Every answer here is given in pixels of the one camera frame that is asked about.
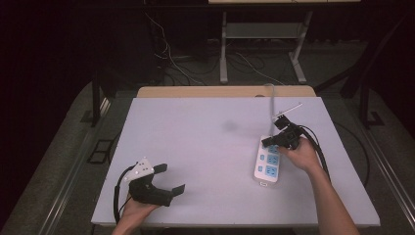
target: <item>dark floor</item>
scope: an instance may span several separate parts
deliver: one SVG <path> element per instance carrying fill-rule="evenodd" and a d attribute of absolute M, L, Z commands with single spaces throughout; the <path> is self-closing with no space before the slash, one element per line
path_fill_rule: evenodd
<path fill-rule="evenodd" d="M 288 60 L 287 52 L 293 44 L 274 41 L 269 48 L 246 51 L 249 45 L 230 45 L 229 52 L 246 55 L 257 69 L 285 84 L 298 84 Z M 306 44 L 300 54 L 300 64 L 307 79 L 307 85 L 315 86 L 344 71 L 360 57 L 366 44 L 362 42 L 340 42 Z M 176 63 L 193 79 L 202 79 L 207 85 L 220 85 L 216 62 L 217 53 L 212 53 L 207 61 L 198 62 L 192 58 L 182 58 L 185 53 L 174 52 Z M 252 70 L 237 54 L 228 56 L 228 85 L 263 85 L 274 83 Z M 169 76 L 165 85 L 176 85 L 188 81 L 180 71 L 167 69 Z M 366 190 L 381 219 L 380 227 L 361 228 L 361 234 L 415 234 L 414 228 L 403 212 L 402 202 L 393 190 L 393 183 L 385 177 L 378 156 L 384 156 L 391 165 L 399 181 L 413 199 L 415 195 L 415 144 L 410 134 L 403 128 L 382 97 L 375 92 L 370 94 L 369 110 L 377 112 L 385 125 L 373 126 L 369 131 L 361 128 L 357 120 L 359 97 L 345 100 L 339 91 L 339 82 L 319 95 L 335 123 L 349 157 L 362 182 L 367 180 Z M 108 163 L 88 164 L 93 147 L 100 139 L 114 139 L 122 130 L 130 102 L 136 91 L 120 90 L 110 100 L 103 117 L 95 128 L 89 123 L 80 122 L 85 112 L 91 110 L 90 85 L 85 87 L 73 101 L 67 118 L 63 122 L 54 141 L 33 175 L 19 203 L 10 216 L 1 234 L 111 234 L 111 227 L 93 226 L 90 223 L 101 186 L 109 168 Z M 367 178 L 368 164 L 370 173 Z M 276 231 L 273 229 L 244 230 L 187 230 L 170 231 L 169 234 L 318 234 L 316 228 L 294 228 Z"/>

